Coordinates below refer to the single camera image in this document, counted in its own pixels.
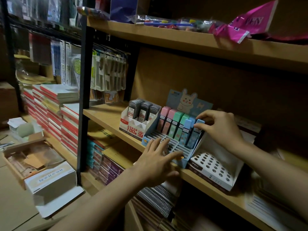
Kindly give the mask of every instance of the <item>cartoon rabbit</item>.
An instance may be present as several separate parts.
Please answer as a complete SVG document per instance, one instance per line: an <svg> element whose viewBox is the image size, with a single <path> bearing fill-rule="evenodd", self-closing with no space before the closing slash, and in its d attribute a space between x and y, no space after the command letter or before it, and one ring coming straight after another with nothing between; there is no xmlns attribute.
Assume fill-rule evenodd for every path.
<svg viewBox="0 0 308 231"><path fill-rule="evenodd" d="M183 90L183 95L181 97L179 106L177 107L177 110L189 114L190 109L193 108L193 100L197 97L197 93L193 93L191 96L186 95L187 90Z"/></svg>

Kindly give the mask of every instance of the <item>pink highlighter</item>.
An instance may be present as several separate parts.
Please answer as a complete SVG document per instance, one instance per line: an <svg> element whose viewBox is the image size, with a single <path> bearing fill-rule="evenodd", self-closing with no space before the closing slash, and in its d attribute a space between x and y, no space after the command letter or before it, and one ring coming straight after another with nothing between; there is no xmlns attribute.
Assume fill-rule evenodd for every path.
<svg viewBox="0 0 308 231"><path fill-rule="evenodd" d="M164 135L167 135L168 132L169 132L169 128L170 128L170 124L172 122L172 119L174 117L174 114L177 112L176 109L172 109L169 111L168 113L168 116L167 116L167 120L165 122L165 125L164 125L164 128L163 128L163 131L161 132L162 134Z"/></svg>
<svg viewBox="0 0 308 231"><path fill-rule="evenodd" d="M168 115L168 112L170 111L170 107L168 106L165 106L161 109L161 112L160 112L160 119L158 121L158 125L157 125L157 130L159 132L161 132L163 126L164 126L164 123L165 123L165 120L166 120L166 117Z"/></svg>

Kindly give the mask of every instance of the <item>green lime slice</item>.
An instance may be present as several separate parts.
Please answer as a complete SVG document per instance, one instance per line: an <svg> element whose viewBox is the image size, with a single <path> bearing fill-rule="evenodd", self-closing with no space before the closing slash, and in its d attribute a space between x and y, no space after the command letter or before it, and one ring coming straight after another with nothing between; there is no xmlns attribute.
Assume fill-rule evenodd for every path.
<svg viewBox="0 0 308 231"><path fill-rule="evenodd" d="M80 59L75 59L73 62L73 68L77 74L80 74L80 65L81 65Z"/></svg>

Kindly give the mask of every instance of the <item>forearm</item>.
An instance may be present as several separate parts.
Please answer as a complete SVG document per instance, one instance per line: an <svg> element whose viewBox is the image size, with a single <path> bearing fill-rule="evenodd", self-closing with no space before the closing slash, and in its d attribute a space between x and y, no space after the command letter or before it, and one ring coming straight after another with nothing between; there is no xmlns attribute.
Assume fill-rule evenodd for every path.
<svg viewBox="0 0 308 231"><path fill-rule="evenodd" d="M239 144L231 152L270 182L308 221L308 174L306 172L262 151L251 143Z"/></svg>
<svg viewBox="0 0 308 231"><path fill-rule="evenodd" d="M65 217L51 231L94 231L108 227L122 207L142 189L142 180L134 168L125 170L85 205Z"/></svg>

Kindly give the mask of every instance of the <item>person's left hand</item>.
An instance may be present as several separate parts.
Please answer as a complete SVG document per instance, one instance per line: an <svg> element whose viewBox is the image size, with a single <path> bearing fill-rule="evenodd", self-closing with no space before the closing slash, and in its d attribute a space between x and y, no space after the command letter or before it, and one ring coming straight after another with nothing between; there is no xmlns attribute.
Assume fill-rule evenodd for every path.
<svg viewBox="0 0 308 231"><path fill-rule="evenodd" d="M161 138L151 140L132 167L140 176L143 186L157 186L166 181L168 177L179 176L178 171L171 169L170 162L181 157L183 152L174 151L164 156L163 151L167 148L170 139L165 139L161 143L160 141Z"/></svg>

